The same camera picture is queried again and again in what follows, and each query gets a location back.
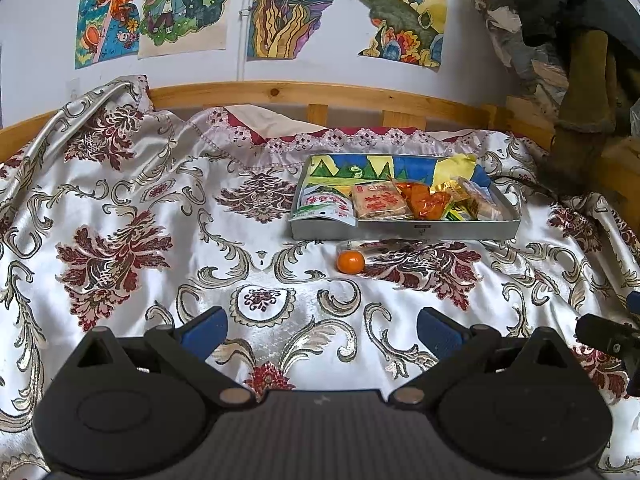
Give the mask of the orange spicy snack bag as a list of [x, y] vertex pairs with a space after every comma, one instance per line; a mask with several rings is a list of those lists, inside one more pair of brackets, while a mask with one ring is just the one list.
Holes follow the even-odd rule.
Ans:
[[396, 188], [416, 220], [440, 220], [445, 208], [452, 201], [449, 193], [432, 192], [428, 185], [421, 182], [397, 182]]

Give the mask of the clear cracker snack packet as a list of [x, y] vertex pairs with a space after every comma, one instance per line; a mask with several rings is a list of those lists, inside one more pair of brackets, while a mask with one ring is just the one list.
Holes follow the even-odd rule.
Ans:
[[487, 188], [462, 177], [457, 177], [457, 182], [468, 196], [465, 200], [466, 208], [476, 220], [501, 221], [503, 219], [500, 207], [491, 197]]

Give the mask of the rice cracker square packet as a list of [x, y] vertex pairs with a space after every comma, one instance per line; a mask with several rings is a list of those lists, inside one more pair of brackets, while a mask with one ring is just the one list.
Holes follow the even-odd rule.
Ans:
[[352, 202], [359, 220], [400, 220], [412, 217], [406, 200], [392, 182], [355, 184], [352, 186]]

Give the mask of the white green pickle bag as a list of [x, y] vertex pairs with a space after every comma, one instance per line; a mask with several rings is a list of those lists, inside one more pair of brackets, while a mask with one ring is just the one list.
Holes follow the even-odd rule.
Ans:
[[348, 226], [357, 223], [352, 200], [336, 188], [326, 185], [306, 185], [299, 194], [297, 207], [290, 219], [331, 220]]

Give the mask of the yellow snack packet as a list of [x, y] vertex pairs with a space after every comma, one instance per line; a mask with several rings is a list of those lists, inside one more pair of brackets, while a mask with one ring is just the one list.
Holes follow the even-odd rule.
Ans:
[[476, 217], [469, 208], [468, 200], [452, 200], [442, 214], [442, 220], [453, 222], [475, 221]]

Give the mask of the orange mandarin fruit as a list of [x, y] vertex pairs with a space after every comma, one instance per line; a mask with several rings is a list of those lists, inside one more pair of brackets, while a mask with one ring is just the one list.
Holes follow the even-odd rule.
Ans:
[[359, 274], [366, 267], [366, 259], [358, 250], [345, 250], [336, 257], [336, 268], [344, 274]]

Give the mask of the floral satin bed cover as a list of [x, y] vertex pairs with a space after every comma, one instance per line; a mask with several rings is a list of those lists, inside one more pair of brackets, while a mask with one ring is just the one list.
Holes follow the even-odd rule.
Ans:
[[[611, 410], [600, 469], [639, 474], [639, 402], [622, 364], [575, 339], [595, 314], [628, 325], [639, 241], [600, 194], [555, 198], [542, 153], [509, 133], [324, 129], [264, 139], [225, 107], [158, 110], [142, 76], [86, 95], [94, 111], [1, 166], [1, 474], [47, 472], [32, 415], [94, 328], [138, 336], [219, 306], [227, 341], [210, 364], [258, 396], [272, 389], [390, 393], [435, 357], [416, 336], [434, 307], [508, 336], [557, 330]], [[521, 217], [505, 242], [402, 244], [343, 278], [336, 245], [293, 240], [288, 214], [315, 154], [476, 157]]]

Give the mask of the grey tray with painted liner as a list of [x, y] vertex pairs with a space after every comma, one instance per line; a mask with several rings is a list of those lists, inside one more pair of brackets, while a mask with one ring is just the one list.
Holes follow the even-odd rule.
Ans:
[[288, 219], [294, 240], [507, 240], [520, 223], [467, 154], [311, 155]]

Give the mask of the cream pillow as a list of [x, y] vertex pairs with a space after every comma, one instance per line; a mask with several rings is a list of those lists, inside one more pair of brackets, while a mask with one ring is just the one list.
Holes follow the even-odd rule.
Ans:
[[255, 131], [264, 139], [297, 136], [303, 133], [317, 133], [325, 126], [301, 122], [288, 116], [256, 105], [241, 104], [226, 106], [227, 112], [244, 126]]

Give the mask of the hanging dark clothes pile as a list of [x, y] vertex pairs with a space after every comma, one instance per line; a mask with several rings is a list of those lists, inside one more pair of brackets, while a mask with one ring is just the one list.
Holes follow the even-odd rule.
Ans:
[[630, 136], [639, 101], [639, 14], [628, 0], [504, 1], [520, 20], [518, 51], [549, 55], [567, 76], [550, 152], [538, 169], [559, 194], [582, 194], [613, 136]]

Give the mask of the anime girl drawing poster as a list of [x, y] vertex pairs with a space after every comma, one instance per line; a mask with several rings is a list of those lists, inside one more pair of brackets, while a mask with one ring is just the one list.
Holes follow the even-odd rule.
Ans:
[[136, 0], [79, 0], [74, 52], [76, 70], [137, 54], [139, 27]]

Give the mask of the blond boy drawing poster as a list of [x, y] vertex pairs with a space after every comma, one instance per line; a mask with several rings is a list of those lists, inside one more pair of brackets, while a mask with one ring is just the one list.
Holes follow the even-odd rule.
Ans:
[[224, 50], [229, 0], [143, 0], [139, 58]]

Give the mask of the fish flower drawing poster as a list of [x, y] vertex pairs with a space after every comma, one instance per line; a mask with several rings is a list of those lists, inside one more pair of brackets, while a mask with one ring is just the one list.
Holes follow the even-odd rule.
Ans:
[[438, 70], [447, 18], [447, 0], [359, 0], [376, 28], [359, 54]]

